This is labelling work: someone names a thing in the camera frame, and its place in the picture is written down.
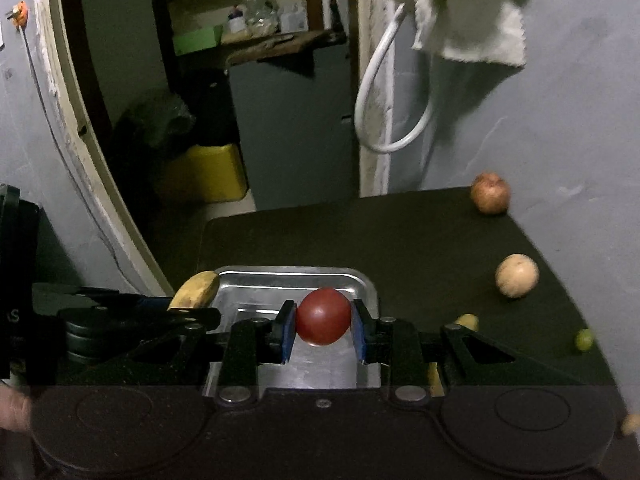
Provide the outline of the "person left hand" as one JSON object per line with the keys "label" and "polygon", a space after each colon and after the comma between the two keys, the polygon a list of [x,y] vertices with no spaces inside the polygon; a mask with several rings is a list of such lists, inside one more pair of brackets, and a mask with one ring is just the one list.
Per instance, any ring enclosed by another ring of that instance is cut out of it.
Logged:
{"label": "person left hand", "polygon": [[6,384],[0,387],[0,428],[28,434],[32,399]]}

